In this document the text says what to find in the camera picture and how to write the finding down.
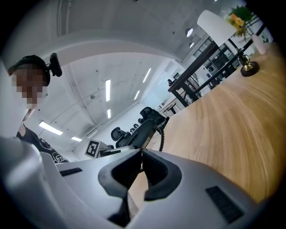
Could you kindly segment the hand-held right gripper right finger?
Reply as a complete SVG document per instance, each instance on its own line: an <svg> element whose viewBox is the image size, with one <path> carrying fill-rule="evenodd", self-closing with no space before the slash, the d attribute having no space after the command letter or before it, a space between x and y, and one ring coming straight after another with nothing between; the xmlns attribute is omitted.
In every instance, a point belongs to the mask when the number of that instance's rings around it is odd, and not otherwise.
<svg viewBox="0 0 286 229"><path fill-rule="evenodd" d="M197 161L145 149L143 168L161 181L146 191L130 229L248 229L266 206Z"/></svg>

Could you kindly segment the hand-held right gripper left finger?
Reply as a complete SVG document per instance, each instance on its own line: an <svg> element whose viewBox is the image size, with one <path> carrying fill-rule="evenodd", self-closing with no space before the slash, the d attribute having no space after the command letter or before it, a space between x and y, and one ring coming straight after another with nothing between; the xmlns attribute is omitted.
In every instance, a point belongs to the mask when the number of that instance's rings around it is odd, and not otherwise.
<svg viewBox="0 0 286 229"><path fill-rule="evenodd" d="M129 150L95 160L55 164L41 154L47 202L41 205L41 229L141 229L141 214L131 218L128 187L141 152Z"/></svg>

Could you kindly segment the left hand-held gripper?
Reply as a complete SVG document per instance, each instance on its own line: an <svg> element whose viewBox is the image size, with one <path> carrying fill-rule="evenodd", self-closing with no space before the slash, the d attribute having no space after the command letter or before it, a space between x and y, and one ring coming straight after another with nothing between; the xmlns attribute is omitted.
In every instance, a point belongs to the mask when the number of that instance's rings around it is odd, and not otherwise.
<svg viewBox="0 0 286 229"><path fill-rule="evenodd" d="M120 153L120 149L114 148L113 145L106 145L105 143L97 140L90 140L85 155L92 158L106 157L109 155Z"/></svg>

